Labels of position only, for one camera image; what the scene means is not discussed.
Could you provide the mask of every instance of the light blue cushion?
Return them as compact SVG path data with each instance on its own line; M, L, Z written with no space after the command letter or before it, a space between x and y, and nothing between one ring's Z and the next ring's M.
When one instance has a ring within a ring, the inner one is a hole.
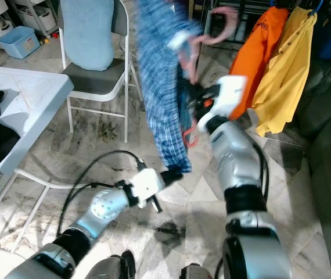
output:
M106 70L114 58L114 0L61 0L60 4L66 55L85 70Z

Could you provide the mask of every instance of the orange shirt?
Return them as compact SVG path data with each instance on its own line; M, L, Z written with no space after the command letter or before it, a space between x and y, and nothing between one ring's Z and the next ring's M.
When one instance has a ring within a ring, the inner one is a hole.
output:
M253 96L264 75L271 53L279 41L287 17L287 9L270 7L260 17L246 43L236 55L229 74L246 76L247 84L242 101L232 112L230 119L237 119L252 106Z

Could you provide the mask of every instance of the gray chair seat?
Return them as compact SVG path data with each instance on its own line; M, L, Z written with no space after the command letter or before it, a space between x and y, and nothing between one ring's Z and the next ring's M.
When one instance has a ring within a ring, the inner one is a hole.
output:
M74 90L98 95L110 93L124 73L124 60L114 58L105 71L89 71L70 63L63 70L70 77Z

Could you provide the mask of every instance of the tile floor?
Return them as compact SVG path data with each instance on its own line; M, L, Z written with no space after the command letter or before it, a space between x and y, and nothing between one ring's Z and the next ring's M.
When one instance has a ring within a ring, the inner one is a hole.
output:
M23 60L9 58L0 51L0 66L58 73L62 71L59 47L58 40L51 40ZM234 52L203 48L199 63L202 84L212 84L225 75L234 55ZM30 149L21 167L48 181L73 183L99 154L120 148L137 153L148 166L162 170L164 167L147 128L145 113L140 111L138 94L130 88L129 95L127 144L123 142L122 119L89 112L74 111L74 134L70 134L64 104ZM114 112L124 108L123 94L103 104L74 102L77 106ZM257 119L252 111L238 122L267 156L271 182L268 210L275 218L280 239L292 261L293 278L330 279L328 254L310 186L308 142L298 136L293 123L278 135L257 136L254 131ZM224 239L225 202L208 138L199 137L197 147L189 151L193 172L158 194L164 212L157 214L148 206L122 213L84 259L75 278L97 261L113 253L121 254L125 249L132 250L135 255L138 278L178 278L181 268L191 262L202 264L214 274ZM116 156L96 164L85 181L114 183L134 174L133 162L125 156ZM77 197L67 212L65 226L87 208L97 191L99 189L87 189ZM41 192L38 184L22 176L16 179L0 205L1 248L12 247ZM29 257L54 240L66 196L67 191L49 190L16 250L18 254Z

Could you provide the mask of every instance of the blue plaid shirt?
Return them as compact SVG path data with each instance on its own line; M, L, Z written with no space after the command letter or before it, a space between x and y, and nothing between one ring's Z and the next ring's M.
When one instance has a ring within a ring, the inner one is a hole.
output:
M138 55L146 120L163 163L170 170L191 171L182 140L177 97L177 53L167 44L179 31L199 28L171 10L166 0L137 0Z

